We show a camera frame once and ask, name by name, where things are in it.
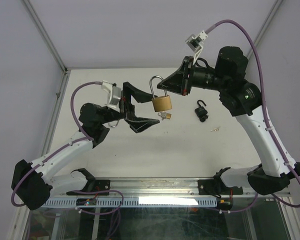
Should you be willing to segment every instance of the black padlock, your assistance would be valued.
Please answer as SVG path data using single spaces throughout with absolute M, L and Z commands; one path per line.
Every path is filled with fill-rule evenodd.
M 206 107 L 207 105 L 206 105 L 205 102 L 202 101 L 202 100 L 198 100 L 196 103 L 198 104 L 199 107 L 196 108 L 196 109 L 194 110 L 194 112 L 195 112 L 195 114 L 198 116 L 200 122 L 204 123 L 204 122 L 208 119 L 209 116 L 208 116 L 208 111 L 207 111 L 203 106 L 201 106 L 200 103 L 203 103 L 203 105 L 204 105 L 205 107 Z

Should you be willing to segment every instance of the gold padlock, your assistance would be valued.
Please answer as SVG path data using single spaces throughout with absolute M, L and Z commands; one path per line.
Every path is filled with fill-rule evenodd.
M 150 89 L 153 96 L 152 104 L 153 104 L 154 111 L 157 113 L 157 112 L 164 112 L 172 109 L 170 96 L 167 94 L 167 91 L 164 91 L 165 96 L 155 97 L 154 88 L 152 87 L 153 79 L 161 79 L 161 81 L 163 81 L 164 79 L 161 76 L 153 76 L 150 79 Z

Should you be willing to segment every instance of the white strip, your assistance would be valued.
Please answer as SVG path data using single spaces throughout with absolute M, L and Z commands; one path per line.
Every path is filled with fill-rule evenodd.
M 193 198 L 182 197 L 161 197 L 161 196 L 140 196 L 139 204 L 153 205 L 183 205 L 183 206 L 198 206 L 198 202 Z

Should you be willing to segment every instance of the glass panel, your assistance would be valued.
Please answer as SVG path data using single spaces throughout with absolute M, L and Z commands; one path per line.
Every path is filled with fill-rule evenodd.
M 236 208 L 251 198 L 234 198 Z M 106 213 L 114 208 L 85 208 Z M 279 205 L 259 198 L 251 210 L 219 214 L 207 208 L 122 207 L 120 212 L 94 216 L 75 209 L 32 211 L 31 240 L 289 240 Z

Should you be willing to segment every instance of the small brass padlock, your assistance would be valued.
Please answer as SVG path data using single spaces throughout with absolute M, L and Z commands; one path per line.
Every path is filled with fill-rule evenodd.
M 161 76 L 153 76 L 150 79 L 150 89 L 153 96 L 152 104 L 153 104 L 154 111 L 157 113 L 157 112 L 164 112 L 172 109 L 170 96 L 167 94 L 167 91 L 164 91 L 165 96 L 155 97 L 154 88 L 152 87 L 153 79 L 161 79 L 161 81 L 163 81 L 164 79 Z

